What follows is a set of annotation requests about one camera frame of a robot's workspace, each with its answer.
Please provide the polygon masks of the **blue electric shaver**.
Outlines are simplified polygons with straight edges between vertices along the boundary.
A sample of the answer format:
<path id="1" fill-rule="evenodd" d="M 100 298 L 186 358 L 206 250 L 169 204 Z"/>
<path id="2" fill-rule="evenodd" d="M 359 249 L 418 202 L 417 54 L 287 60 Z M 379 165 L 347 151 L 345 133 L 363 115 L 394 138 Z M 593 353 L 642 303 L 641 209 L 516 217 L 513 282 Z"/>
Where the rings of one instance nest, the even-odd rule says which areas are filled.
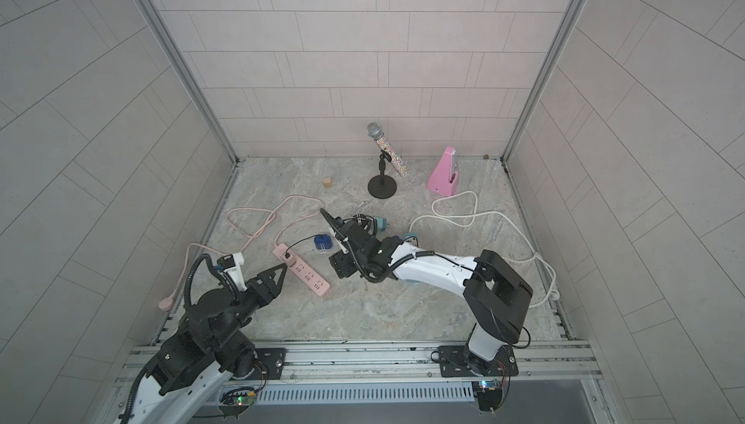
<path id="1" fill-rule="evenodd" d="M 334 247 L 332 237 L 328 234 L 317 234 L 314 236 L 314 247 L 318 251 L 331 251 Z"/>

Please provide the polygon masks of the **beige power adapter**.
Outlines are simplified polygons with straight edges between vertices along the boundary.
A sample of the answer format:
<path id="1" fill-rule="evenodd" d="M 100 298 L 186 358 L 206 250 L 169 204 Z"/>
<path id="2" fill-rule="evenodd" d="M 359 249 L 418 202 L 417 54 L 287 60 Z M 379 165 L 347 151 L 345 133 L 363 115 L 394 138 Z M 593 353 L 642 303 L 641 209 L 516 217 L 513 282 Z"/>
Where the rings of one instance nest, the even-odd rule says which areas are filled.
<path id="1" fill-rule="evenodd" d="M 283 257 L 284 262 L 288 266 L 291 266 L 291 265 L 293 265 L 295 263 L 296 257 L 295 257 L 295 255 L 293 253 L 291 253 L 291 251 L 285 251 L 282 254 L 282 257 Z"/>

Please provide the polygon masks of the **teal power adapter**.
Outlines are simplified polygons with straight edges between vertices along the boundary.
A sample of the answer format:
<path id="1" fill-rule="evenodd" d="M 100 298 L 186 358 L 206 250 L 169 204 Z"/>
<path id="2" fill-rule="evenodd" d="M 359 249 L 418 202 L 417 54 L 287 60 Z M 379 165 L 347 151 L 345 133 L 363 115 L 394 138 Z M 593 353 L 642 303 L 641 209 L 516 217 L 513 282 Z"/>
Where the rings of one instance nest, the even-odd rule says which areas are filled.
<path id="1" fill-rule="evenodd" d="M 381 216 L 375 216 L 374 221 L 376 222 L 376 229 L 378 232 L 384 232 L 387 228 L 387 220 L 386 218 L 382 218 Z"/>

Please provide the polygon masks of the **pink power strip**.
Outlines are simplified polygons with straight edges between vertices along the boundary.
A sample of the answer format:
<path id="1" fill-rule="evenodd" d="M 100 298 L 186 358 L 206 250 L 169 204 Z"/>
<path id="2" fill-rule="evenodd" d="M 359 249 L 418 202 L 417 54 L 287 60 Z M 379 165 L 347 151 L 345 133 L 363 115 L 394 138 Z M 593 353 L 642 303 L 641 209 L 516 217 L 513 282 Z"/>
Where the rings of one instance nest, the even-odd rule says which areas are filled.
<path id="1" fill-rule="evenodd" d="M 295 263 L 288 266 L 282 257 L 285 251 L 291 251 L 296 257 Z M 273 250 L 275 255 L 282 263 L 285 263 L 288 270 L 295 274 L 315 295 L 318 297 L 325 296 L 331 286 L 327 280 L 325 280 L 310 264 L 306 263 L 304 259 L 294 253 L 293 249 L 289 249 L 288 245 L 279 244 Z"/>

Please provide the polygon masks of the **black electric shaver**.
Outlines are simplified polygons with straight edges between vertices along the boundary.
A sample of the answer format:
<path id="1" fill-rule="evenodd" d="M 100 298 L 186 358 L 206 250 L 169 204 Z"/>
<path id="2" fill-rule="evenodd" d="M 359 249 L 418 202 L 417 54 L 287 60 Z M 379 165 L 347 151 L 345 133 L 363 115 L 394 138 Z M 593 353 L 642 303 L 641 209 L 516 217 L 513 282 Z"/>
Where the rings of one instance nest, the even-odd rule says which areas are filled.
<path id="1" fill-rule="evenodd" d="M 374 227 L 374 225 L 376 224 L 376 221 L 371 216 L 360 214 L 356 215 L 354 218 L 359 225 L 367 229 Z"/>

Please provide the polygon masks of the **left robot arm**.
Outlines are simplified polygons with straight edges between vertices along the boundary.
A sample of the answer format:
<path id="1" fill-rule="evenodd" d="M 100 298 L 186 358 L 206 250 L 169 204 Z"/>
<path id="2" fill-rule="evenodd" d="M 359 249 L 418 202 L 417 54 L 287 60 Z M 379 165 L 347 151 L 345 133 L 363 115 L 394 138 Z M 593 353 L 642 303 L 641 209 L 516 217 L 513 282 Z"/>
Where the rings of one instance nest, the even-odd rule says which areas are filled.
<path id="1" fill-rule="evenodd" d="M 178 329 L 136 375 L 116 422 L 186 423 L 211 398 L 237 417 L 281 378 L 287 351 L 258 348 L 243 329 L 281 295 L 288 267 L 246 280 L 243 262 L 238 253 L 193 261 Z"/>

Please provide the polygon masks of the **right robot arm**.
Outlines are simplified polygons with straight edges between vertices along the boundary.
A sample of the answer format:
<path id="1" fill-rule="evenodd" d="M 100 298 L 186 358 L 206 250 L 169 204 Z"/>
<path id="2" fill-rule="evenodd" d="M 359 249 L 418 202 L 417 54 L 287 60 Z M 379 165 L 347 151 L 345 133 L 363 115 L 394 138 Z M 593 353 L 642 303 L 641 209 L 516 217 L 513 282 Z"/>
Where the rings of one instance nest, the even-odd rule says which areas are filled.
<path id="1" fill-rule="evenodd" d="M 514 350 L 533 298 L 533 288 L 494 251 L 454 256 L 425 251 L 399 237 L 378 240 L 354 218 L 334 218 L 321 209 L 341 249 L 330 257 L 338 277 L 360 275 L 370 284 L 423 282 L 465 300 L 476 325 L 460 356 L 441 352 L 438 363 L 467 376 L 514 377 Z"/>

